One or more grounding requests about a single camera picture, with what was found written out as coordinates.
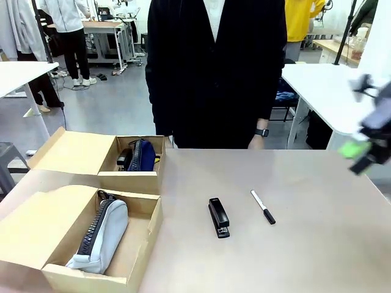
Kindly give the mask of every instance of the person's left hand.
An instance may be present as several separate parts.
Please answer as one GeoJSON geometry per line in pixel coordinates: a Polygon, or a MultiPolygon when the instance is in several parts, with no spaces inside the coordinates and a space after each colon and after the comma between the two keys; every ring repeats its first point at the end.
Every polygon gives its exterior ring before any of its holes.
{"type": "Polygon", "coordinates": [[[263,150],[265,148],[265,138],[254,136],[249,144],[249,150],[263,150]]]}

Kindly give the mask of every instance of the watch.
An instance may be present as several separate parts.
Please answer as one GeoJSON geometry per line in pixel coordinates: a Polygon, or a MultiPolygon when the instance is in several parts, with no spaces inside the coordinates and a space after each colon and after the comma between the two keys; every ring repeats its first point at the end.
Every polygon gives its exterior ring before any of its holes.
{"type": "Polygon", "coordinates": [[[257,129],[255,130],[255,134],[262,137],[268,137],[269,136],[269,130],[268,129],[257,129]]]}

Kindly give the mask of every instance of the robotic arm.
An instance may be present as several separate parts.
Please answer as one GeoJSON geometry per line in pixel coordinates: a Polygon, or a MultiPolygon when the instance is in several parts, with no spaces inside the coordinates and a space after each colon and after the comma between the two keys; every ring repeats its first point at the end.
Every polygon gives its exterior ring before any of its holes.
{"type": "MultiPolygon", "coordinates": [[[[370,75],[361,77],[356,85],[358,86],[353,91],[357,93],[359,100],[362,95],[369,95],[368,89],[375,89],[371,85],[370,75]]],[[[383,165],[391,158],[391,82],[380,89],[378,96],[371,97],[375,99],[376,109],[362,120],[360,130],[360,133],[368,138],[365,142],[368,147],[365,148],[364,154],[358,155],[358,160],[350,168],[357,175],[373,164],[383,165]]]]}

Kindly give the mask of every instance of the pen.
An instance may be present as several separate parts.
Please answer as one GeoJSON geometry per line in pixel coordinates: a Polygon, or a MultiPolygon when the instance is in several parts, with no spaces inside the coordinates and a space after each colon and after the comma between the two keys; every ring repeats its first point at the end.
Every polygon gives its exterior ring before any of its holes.
{"type": "Polygon", "coordinates": [[[265,217],[268,219],[270,225],[274,225],[276,223],[276,220],[274,220],[273,216],[271,215],[271,213],[269,212],[268,208],[262,203],[261,199],[259,198],[259,196],[257,195],[257,193],[252,190],[251,191],[251,194],[252,196],[255,198],[255,200],[257,201],[257,203],[259,204],[259,206],[262,208],[263,210],[263,214],[265,215],[265,217]]]}

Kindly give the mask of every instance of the black zipper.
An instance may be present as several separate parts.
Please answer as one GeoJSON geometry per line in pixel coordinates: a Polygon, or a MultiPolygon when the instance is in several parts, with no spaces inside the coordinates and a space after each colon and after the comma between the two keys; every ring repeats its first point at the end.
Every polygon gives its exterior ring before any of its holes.
{"type": "Polygon", "coordinates": [[[134,144],[133,158],[130,163],[131,172],[140,171],[141,169],[141,155],[142,155],[141,145],[143,141],[144,141],[143,139],[140,139],[134,144]]]}
{"type": "Polygon", "coordinates": [[[88,228],[86,235],[84,235],[84,238],[77,252],[78,255],[91,255],[93,245],[95,243],[95,240],[97,239],[97,235],[103,223],[106,211],[110,204],[116,201],[116,198],[115,196],[113,196],[113,194],[108,194],[103,190],[98,191],[98,196],[102,198],[103,201],[100,203],[99,210],[92,224],[90,225],[90,228],[88,228]]]}

